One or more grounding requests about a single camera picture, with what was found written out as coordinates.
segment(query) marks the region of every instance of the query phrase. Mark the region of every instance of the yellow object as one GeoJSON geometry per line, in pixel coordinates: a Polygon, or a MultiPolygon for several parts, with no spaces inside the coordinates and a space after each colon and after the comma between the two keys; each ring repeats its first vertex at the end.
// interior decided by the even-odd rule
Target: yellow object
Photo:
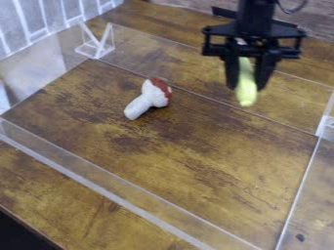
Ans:
{"type": "Polygon", "coordinates": [[[254,69],[249,58],[239,58],[241,75],[235,89],[237,99],[241,106],[251,106],[257,100],[257,85],[254,80],[254,69]]]}

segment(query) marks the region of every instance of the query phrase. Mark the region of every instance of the wooden table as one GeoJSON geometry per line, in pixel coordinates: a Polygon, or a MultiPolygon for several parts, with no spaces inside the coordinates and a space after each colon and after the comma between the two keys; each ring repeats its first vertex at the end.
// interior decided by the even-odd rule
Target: wooden table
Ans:
{"type": "MultiPolygon", "coordinates": [[[[198,29],[222,19],[134,0],[90,22],[96,34],[106,21],[191,46],[172,50],[168,42],[156,40],[155,46],[164,48],[164,66],[155,72],[175,72],[171,106],[130,122],[123,108],[139,94],[143,77],[87,61],[4,118],[261,248],[273,249],[333,90],[334,57],[326,54],[331,47],[307,41],[306,47],[315,50],[306,50],[303,61],[282,63],[283,73],[274,75],[259,104],[245,110],[220,82],[208,74],[204,80],[195,76],[196,71],[210,73],[216,64],[212,59],[196,60],[198,29]]],[[[146,38],[136,37],[138,49],[131,57],[124,55],[124,62],[144,60],[146,38]]],[[[0,204],[64,248],[194,248],[9,146],[0,147],[0,204]]]]}

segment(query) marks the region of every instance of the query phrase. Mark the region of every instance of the white stand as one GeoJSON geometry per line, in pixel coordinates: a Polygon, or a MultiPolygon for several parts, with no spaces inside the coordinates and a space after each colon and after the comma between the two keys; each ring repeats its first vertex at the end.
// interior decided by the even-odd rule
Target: white stand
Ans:
{"type": "Polygon", "coordinates": [[[75,49],[76,53],[98,60],[115,50],[114,27],[108,22],[100,41],[98,41],[84,22],[80,23],[83,44],[75,49]]]}

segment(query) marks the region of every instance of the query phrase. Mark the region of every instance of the clear acrylic box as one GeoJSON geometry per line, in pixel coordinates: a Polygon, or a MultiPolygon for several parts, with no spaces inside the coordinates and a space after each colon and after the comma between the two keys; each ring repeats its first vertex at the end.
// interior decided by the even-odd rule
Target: clear acrylic box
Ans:
{"type": "MultiPolygon", "coordinates": [[[[199,249],[298,249],[295,225],[313,216],[330,227],[331,210],[309,206],[331,195],[330,87],[278,71],[245,109],[222,62],[199,48],[104,19],[47,39],[0,62],[4,96],[13,92],[0,120],[5,143],[199,249]],[[174,102],[130,121],[124,107],[151,76],[171,83],[174,102]],[[313,152],[317,129],[306,168],[299,154],[313,152]]],[[[326,227],[313,237],[330,245],[326,227]]]]}

